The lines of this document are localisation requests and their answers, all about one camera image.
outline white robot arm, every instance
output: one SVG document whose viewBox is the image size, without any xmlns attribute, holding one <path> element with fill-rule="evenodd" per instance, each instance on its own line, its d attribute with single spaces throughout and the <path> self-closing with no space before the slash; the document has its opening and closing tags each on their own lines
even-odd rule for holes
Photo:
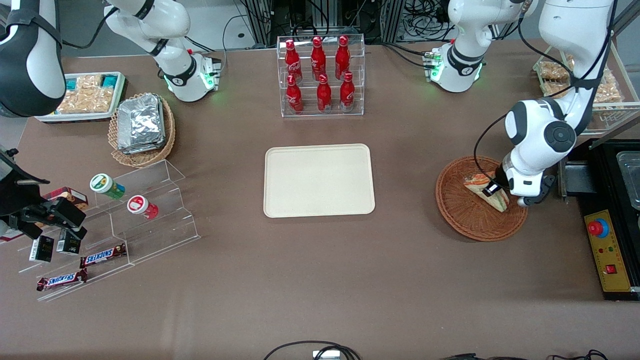
<svg viewBox="0 0 640 360">
<path fill-rule="evenodd" d="M 540 34 L 575 60 L 572 87 L 560 99 L 517 102 L 505 128 L 515 148 L 496 171 L 496 182 L 521 196 L 520 205 L 541 201 L 551 185 L 543 172 L 562 160 L 591 122 L 596 90 L 609 55 L 609 13 L 614 0 L 547 0 Z M 487 193 L 492 193 L 493 186 Z"/>
<path fill-rule="evenodd" d="M 538 0 L 451 0 L 448 14 L 458 36 L 453 44 L 432 50 L 439 61 L 434 61 L 429 79 L 450 92 L 468 90 L 493 39 L 489 25 L 514 22 L 521 13 L 528 17 L 537 5 Z"/>
<path fill-rule="evenodd" d="M 178 99 L 197 101 L 214 90 L 213 60 L 189 53 L 180 41 L 191 27 L 184 6 L 174 0 L 109 0 L 109 3 L 120 10 L 109 16 L 107 25 L 154 57 Z M 107 6 L 104 15 L 113 6 Z"/>
<path fill-rule="evenodd" d="M 9 4 L 9 0 L 0 0 Z M 189 54 L 179 38 L 189 32 L 185 8 L 174 0 L 112 0 L 109 27 L 151 54 L 170 90 L 196 101 L 215 88 L 212 59 Z M 53 112 L 65 95 L 60 61 L 58 0 L 13 0 L 7 34 L 0 38 L 0 115 L 30 117 Z"/>
</svg>

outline round wicker basket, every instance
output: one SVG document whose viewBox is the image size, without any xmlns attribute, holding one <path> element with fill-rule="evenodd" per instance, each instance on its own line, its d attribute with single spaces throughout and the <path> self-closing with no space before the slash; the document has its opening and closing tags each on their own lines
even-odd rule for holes
<svg viewBox="0 0 640 360">
<path fill-rule="evenodd" d="M 483 169 L 500 165 L 491 158 L 479 157 Z M 527 208 L 509 195 L 509 206 L 503 213 L 465 188 L 466 177 L 478 174 L 473 156 L 465 156 L 448 164 L 436 182 L 436 201 L 445 220 L 457 232 L 478 241 L 499 241 L 514 235 L 527 218 Z"/>
<path fill-rule="evenodd" d="M 137 94 L 130 99 L 136 99 L 144 94 Z M 140 152 L 133 155 L 125 155 L 118 151 L 118 112 L 116 111 L 109 121 L 109 144 L 114 151 L 111 152 L 111 156 L 118 160 L 119 163 L 130 167 L 143 168 L 147 165 L 157 163 L 160 160 L 165 159 L 175 142 L 175 121 L 173 119 L 173 113 L 166 100 L 162 99 L 163 111 L 164 111 L 164 131 L 166 133 L 166 144 L 162 149 Z"/>
</svg>

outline acrylic display rack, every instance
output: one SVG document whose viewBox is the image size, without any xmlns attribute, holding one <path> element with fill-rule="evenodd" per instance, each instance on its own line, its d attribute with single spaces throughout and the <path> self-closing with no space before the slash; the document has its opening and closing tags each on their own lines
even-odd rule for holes
<svg viewBox="0 0 640 360">
<path fill-rule="evenodd" d="M 348 113 L 340 110 L 340 86 L 342 80 L 335 78 L 335 53 L 338 50 L 338 37 L 340 35 L 323 36 L 323 49 L 326 55 L 326 73 L 329 78 L 329 86 L 331 87 L 332 106 L 331 112 L 328 114 L 321 113 L 317 107 L 317 87 L 318 82 L 315 81 L 311 71 L 311 51 L 314 46 L 312 43 L 314 35 L 301 35 L 294 37 L 278 37 L 276 53 L 278 57 L 278 86 L 280 87 L 280 111 L 283 117 L 309 117 L 309 116 L 345 116 L 345 115 L 363 115 L 364 114 L 364 35 L 348 34 L 349 37 L 349 53 L 351 61 L 349 70 L 353 73 L 353 85 L 355 93 L 353 96 L 353 110 Z M 299 84 L 302 92 L 302 101 L 305 105 L 302 114 L 295 114 L 289 107 L 287 101 L 287 64 L 284 61 L 287 49 L 285 41 L 293 39 L 296 44 L 296 51 L 300 56 L 302 66 L 302 84 Z"/>
<path fill-rule="evenodd" d="M 184 207 L 180 188 L 175 184 L 181 179 L 184 179 L 184 175 L 166 160 L 115 177 L 114 181 L 125 187 L 125 195 L 121 199 L 111 200 L 105 195 L 95 194 L 95 207 L 85 211 L 87 216 L 83 226 L 87 229 L 87 235 L 82 240 L 78 256 L 54 251 L 50 263 L 34 263 L 29 261 L 31 244 L 19 249 L 19 273 L 33 279 L 33 295 L 36 299 L 58 299 L 199 239 L 193 215 Z M 126 203 L 133 195 L 143 195 L 156 204 L 158 216 L 147 220 L 142 215 L 130 213 Z M 43 235 L 54 238 L 56 244 L 59 234 L 60 230 L 54 227 L 46 227 L 43 232 Z M 126 243 L 127 255 L 87 267 L 89 279 L 86 283 L 36 291 L 36 284 L 41 277 L 76 272 L 81 256 L 89 256 L 121 243 Z"/>
</svg>

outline red bottle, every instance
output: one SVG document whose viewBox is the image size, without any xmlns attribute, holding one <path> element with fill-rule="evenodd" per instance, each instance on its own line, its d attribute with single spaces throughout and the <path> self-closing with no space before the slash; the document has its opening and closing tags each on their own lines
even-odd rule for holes
<svg viewBox="0 0 640 360">
<path fill-rule="evenodd" d="M 300 55 L 296 51 L 296 46 L 293 39 L 288 39 L 285 42 L 287 46 L 287 54 L 284 56 L 284 62 L 287 63 L 287 71 L 289 75 L 293 75 L 296 80 L 296 84 L 302 84 L 302 67 L 300 66 Z"/>
<path fill-rule="evenodd" d="M 335 78 L 344 79 L 344 73 L 349 71 L 351 53 L 349 52 L 349 38 L 342 35 L 338 40 L 338 51 L 335 53 Z"/>
<path fill-rule="evenodd" d="M 302 103 L 302 92 L 300 92 L 300 88 L 296 84 L 296 79 L 293 75 L 287 76 L 287 83 L 289 84 L 287 87 L 287 101 L 289 102 L 289 107 L 296 113 L 296 115 L 302 115 L 302 110 L 305 108 Z"/>
<path fill-rule="evenodd" d="M 340 86 L 340 110 L 345 113 L 353 110 L 353 94 L 356 88 L 353 86 L 353 73 L 347 71 L 344 73 L 344 82 Z"/>
<path fill-rule="evenodd" d="M 311 51 L 311 70 L 316 81 L 320 81 L 320 75 L 326 74 L 326 55 L 322 48 L 322 38 L 314 37 L 314 49 Z"/>
<path fill-rule="evenodd" d="M 329 77 L 321 74 L 320 85 L 318 85 L 318 110 L 323 114 L 331 112 L 331 87 L 329 86 Z"/>
</svg>

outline small black box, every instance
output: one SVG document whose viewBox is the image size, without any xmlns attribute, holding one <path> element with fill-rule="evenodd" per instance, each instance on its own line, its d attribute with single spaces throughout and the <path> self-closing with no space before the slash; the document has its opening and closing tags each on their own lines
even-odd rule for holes
<svg viewBox="0 0 640 360">
<path fill-rule="evenodd" d="M 53 255 L 53 239 L 46 236 L 39 236 L 33 240 L 29 261 L 37 263 L 50 263 Z"/>
<path fill-rule="evenodd" d="M 58 240 L 58 247 L 56 247 L 56 252 L 68 255 L 78 255 L 80 253 L 80 240 L 71 235 L 68 230 L 62 229 L 62 232 L 60 232 L 60 239 Z"/>
</svg>

